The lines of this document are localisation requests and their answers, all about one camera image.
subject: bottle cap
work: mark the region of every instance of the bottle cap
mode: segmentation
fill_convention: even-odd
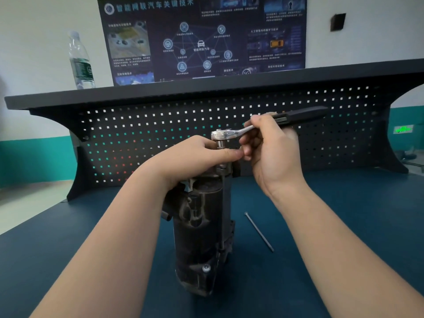
[[[72,39],[79,40],[79,33],[76,31],[69,31],[68,36]]]

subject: green wall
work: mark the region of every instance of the green wall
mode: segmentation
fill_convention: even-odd
[[[395,126],[414,125],[412,133],[393,134]],[[424,106],[390,110],[388,136],[393,150],[424,149]]]
[[[73,180],[76,167],[70,136],[0,142],[0,187]]]

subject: network diagram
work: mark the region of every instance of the network diagram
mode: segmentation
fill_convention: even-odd
[[[189,69],[199,67],[210,72],[218,62],[237,61],[230,47],[230,35],[224,25],[189,26],[185,21],[172,38],[163,41],[164,52],[175,57],[177,74],[188,74]]]

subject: person's right hand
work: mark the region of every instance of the person's right hand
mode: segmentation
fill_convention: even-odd
[[[244,126],[253,125],[240,138],[244,159],[251,161],[253,175],[270,198],[281,189],[306,184],[300,165],[299,141],[293,128],[281,129],[271,117],[253,115]]]

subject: hand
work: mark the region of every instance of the hand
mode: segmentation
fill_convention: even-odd
[[[242,157],[242,150],[218,150],[216,142],[202,136],[193,136],[160,152],[141,167],[150,168],[163,176],[170,190],[179,181],[200,175],[212,166],[237,161]]]
[[[306,184],[299,153],[299,141],[293,128],[281,129],[271,117],[275,113],[253,115],[244,126],[254,125],[240,138],[244,159],[251,161],[253,175],[270,198],[285,184]]]

